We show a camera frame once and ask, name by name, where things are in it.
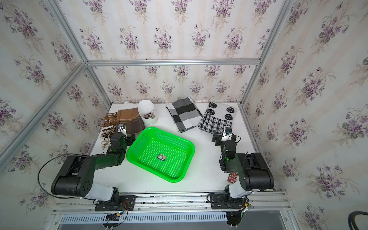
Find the smiley houndstooth black white scarf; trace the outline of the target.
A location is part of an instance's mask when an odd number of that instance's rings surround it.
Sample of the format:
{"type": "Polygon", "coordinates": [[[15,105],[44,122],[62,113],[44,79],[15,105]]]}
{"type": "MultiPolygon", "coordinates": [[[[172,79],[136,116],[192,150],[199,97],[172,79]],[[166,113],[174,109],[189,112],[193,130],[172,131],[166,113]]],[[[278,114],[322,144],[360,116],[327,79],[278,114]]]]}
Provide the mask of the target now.
{"type": "Polygon", "coordinates": [[[198,128],[211,134],[223,133],[225,127],[232,127],[236,112],[237,108],[233,106],[210,102],[198,128]]]}

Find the grey black checked scarf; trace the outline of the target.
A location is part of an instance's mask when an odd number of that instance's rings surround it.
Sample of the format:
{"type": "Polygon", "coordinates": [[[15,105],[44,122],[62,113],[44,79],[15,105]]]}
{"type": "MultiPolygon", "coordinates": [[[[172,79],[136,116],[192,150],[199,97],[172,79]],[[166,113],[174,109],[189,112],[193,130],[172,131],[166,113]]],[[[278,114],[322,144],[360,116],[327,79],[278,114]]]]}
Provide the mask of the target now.
{"type": "Polygon", "coordinates": [[[197,127],[203,117],[191,97],[167,103],[165,107],[180,133],[197,127]]]}

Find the green plastic basket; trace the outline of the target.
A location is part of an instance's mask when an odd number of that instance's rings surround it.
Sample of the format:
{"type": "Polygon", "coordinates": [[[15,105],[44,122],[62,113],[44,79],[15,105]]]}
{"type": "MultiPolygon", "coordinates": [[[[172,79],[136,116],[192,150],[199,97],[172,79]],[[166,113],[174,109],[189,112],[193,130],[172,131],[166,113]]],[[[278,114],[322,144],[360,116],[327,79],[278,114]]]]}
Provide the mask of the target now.
{"type": "Polygon", "coordinates": [[[178,183],[185,177],[195,151],[192,142],[156,127],[149,127],[129,147],[126,158],[135,166],[170,183],[178,183]],[[159,154],[166,156],[166,160],[159,160],[159,154]]]}

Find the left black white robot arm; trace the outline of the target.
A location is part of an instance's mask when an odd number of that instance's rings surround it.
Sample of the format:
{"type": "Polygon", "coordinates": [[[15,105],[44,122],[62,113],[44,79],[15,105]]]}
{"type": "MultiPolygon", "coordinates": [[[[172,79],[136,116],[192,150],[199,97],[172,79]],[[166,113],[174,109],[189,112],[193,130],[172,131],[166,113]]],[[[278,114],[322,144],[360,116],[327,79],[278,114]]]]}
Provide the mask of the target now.
{"type": "Polygon", "coordinates": [[[127,147],[132,145],[135,139],[135,134],[126,136],[124,133],[115,133],[105,154],[68,156],[51,185],[52,194],[77,196],[119,205],[118,189],[95,182],[94,174],[99,169],[120,166],[126,157],[127,147]]]}

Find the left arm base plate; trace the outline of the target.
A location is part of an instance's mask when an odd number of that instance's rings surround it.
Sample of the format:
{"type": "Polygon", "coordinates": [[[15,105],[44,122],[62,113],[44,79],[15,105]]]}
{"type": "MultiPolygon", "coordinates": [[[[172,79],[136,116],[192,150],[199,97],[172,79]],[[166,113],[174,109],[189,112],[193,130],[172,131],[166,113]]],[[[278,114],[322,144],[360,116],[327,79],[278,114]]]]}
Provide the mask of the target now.
{"type": "Polygon", "coordinates": [[[102,211],[132,211],[134,209],[135,195],[120,195],[118,201],[96,201],[94,202],[95,208],[94,210],[97,212],[102,211]]]}

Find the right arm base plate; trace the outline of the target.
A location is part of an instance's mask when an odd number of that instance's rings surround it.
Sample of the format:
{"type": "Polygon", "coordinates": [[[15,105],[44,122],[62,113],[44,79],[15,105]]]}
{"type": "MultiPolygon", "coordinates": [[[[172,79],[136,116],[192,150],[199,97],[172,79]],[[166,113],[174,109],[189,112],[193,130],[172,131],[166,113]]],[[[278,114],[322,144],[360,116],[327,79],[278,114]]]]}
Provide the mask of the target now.
{"type": "Polygon", "coordinates": [[[243,209],[249,204],[248,197],[232,198],[228,194],[209,193],[206,196],[211,209],[243,209]]]}

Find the brown plaid fringed scarf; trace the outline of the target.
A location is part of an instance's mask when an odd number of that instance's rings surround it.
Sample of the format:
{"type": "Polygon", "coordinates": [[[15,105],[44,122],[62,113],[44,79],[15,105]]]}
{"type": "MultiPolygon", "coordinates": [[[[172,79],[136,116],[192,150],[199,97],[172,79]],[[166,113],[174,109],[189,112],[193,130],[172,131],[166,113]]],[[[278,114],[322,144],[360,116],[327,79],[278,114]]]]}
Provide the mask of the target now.
{"type": "Polygon", "coordinates": [[[115,113],[108,113],[103,118],[100,139],[103,149],[111,146],[111,137],[117,131],[118,125],[125,125],[126,136],[128,138],[137,137],[144,129],[145,125],[139,114],[138,108],[119,110],[115,113]]]}

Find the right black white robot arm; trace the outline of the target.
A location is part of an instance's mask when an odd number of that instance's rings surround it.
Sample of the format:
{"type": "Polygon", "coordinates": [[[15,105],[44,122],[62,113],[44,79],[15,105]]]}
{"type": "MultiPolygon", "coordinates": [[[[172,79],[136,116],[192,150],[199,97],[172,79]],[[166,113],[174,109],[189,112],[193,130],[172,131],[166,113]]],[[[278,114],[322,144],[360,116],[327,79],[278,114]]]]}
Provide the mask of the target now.
{"type": "Polygon", "coordinates": [[[265,191],[274,188],[273,175],[261,153],[237,152],[238,142],[232,133],[215,132],[212,142],[221,150],[220,169],[225,173],[235,173],[238,176],[236,182],[224,189],[227,199],[240,199],[251,194],[253,190],[265,191]]]}

